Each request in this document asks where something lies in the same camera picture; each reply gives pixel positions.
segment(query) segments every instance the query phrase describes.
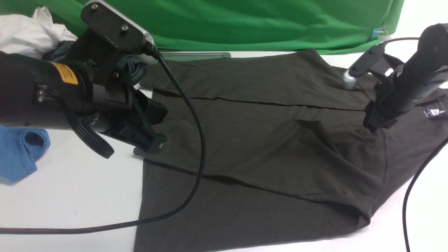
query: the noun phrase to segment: green backdrop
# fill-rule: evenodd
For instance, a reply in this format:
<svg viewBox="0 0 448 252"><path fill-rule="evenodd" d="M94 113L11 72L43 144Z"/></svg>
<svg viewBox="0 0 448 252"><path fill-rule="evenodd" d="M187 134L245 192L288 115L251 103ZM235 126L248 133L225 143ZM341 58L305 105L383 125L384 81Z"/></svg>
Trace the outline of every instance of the green backdrop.
<svg viewBox="0 0 448 252"><path fill-rule="evenodd" d="M395 32L404 0L108 0L147 29L159 48L360 52L373 28ZM47 6L80 35L87 0L0 0L0 13L30 16Z"/></svg>

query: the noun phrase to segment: white table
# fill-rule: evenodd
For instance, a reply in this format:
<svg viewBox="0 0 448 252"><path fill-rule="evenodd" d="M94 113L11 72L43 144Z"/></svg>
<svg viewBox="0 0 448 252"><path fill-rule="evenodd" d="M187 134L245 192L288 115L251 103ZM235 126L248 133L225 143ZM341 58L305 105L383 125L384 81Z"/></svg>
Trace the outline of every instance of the white table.
<svg viewBox="0 0 448 252"><path fill-rule="evenodd" d="M406 0L393 37L419 36L424 28L448 22L448 3ZM406 61L416 42L397 42L387 52ZM288 52L231 52L232 57ZM360 54L323 56L334 66L349 67ZM99 226L138 218L142 189L142 159L133 147L106 137L115 154L101 158L71 131L49 130L51 147L37 162L38 171L11 187L0 183L0 226ZM443 218L448 185L448 147L428 165L408 204L408 229L415 251L446 251ZM312 242L236 249L241 252L405 251L401 206L408 183L378 210L371 224L351 235ZM2 252L131 252L136 228L86 235L0 235Z"/></svg>

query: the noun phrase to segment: black t-shirt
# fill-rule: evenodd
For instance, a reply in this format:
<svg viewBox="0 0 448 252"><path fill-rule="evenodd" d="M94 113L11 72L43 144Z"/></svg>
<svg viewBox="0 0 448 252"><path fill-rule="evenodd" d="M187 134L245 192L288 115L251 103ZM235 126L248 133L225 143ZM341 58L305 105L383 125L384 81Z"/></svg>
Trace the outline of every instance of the black t-shirt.
<svg viewBox="0 0 448 252"><path fill-rule="evenodd" d="M377 80L343 89L343 69L307 50L289 55L170 62L207 137L204 179L192 203L138 227L134 250L210 251L359 230L448 136L447 92L436 90L391 129L370 133L364 107ZM141 85L167 106L154 126L168 140L145 154L140 218L186 198L199 165L193 118L163 70Z"/></svg>

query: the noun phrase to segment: black cable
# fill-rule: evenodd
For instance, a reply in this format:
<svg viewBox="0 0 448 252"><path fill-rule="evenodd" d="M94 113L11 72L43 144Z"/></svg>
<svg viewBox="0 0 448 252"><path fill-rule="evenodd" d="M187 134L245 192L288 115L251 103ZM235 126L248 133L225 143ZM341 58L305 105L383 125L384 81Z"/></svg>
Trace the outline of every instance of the black cable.
<svg viewBox="0 0 448 252"><path fill-rule="evenodd" d="M168 77L173 82L174 86L176 87L177 91L181 95L181 97L184 99L185 103L187 104L188 108L190 109L194 121L196 122L198 126L199 131L199 137L201 140L201 158L199 163L199 169L196 176L196 180L194 182L193 188L191 189L190 194L186 198L186 200L176 209L174 209L171 212L168 212L163 215L159 215L156 217L151 217L147 219L142 220L136 220L131 222L123 222L123 223L117 223L117 224L111 224L111 225L105 225L105 226L96 226L96 227L88 227L88 228L72 228L72 229L66 229L66 228L0 228L0 234L10 234L10 235L75 235L75 234L88 234L88 233L95 233L95 232L102 232L102 231L108 231L108 230L114 230L114 229L120 229L120 228L126 228L126 227L132 227L132 226L139 226L139 225L145 225L152 222L158 222L161 220L168 219L170 217L173 217L174 215L180 213L185 207L191 202L194 195L196 194L199 183L202 178L202 174L204 172L205 167L205 159L206 159L206 142L205 142L205 133L204 128L202 126L202 123L199 120L198 114L196 110L194 109L193 105L191 104L190 99L185 94L184 90L180 86L179 82L176 80L176 77L174 77L174 74L166 64L163 57L158 53L156 54L158 59L165 71L167 72ZM137 111L140 108L138 104L135 104Z"/></svg>
<svg viewBox="0 0 448 252"><path fill-rule="evenodd" d="M417 37L396 38L396 39L386 40L386 41L382 42L382 44L383 44L384 46L386 46L388 43L395 42L395 41L402 41L402 40L419 40L419 39L420 39L420 38L417 38Z"/></svg>
<svg viewBox="0 0 448 252"><path fill-rule="evenodd" d="M90 149L105 158L112 156L114 153L112 146L90 128L90 126L86 125L85 122L78 120L73 110L59 93L48 87L41 87L41 90L46 93L45 99L52 99L58 103L64 111L65 119L72 130Z"/></svg>
<svg viewBox="0 0 448 252"><path fill-rule="evenodd" d="M415 182L417 181L420 174L422 174L422 171L425 169L425 167L428 165L428 163L442 150L442 148L448 143L448 138L446 138L439 146L435 148L435 150L428 156L428 158L423 162L422 166L417 170L414 177L411 180L411 183L408 186L408 189L406 190L405 199L403 200L403 233L405 236L405 245L406 245L406 251L410 252L409 247L409 238L408 238L408 228L406 225L406 207L408 204L408 198L409 194L411 193L412 187L414 186Z"/></svg>

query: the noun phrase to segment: white cloth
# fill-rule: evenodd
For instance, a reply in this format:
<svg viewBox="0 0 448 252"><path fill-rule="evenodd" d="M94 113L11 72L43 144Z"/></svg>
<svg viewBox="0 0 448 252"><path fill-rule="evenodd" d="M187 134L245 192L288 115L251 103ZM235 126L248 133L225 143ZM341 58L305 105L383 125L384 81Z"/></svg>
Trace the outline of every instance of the white cloth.
<svg viewBox="0 0 448 252"><path fill-rule="evenodd" d="M77 37L65 25L54 24L48 8L39 7L32 17L23 15L0 16L0 51L20 53L42 58L56 49L60 41L74 41Z"/></svg>

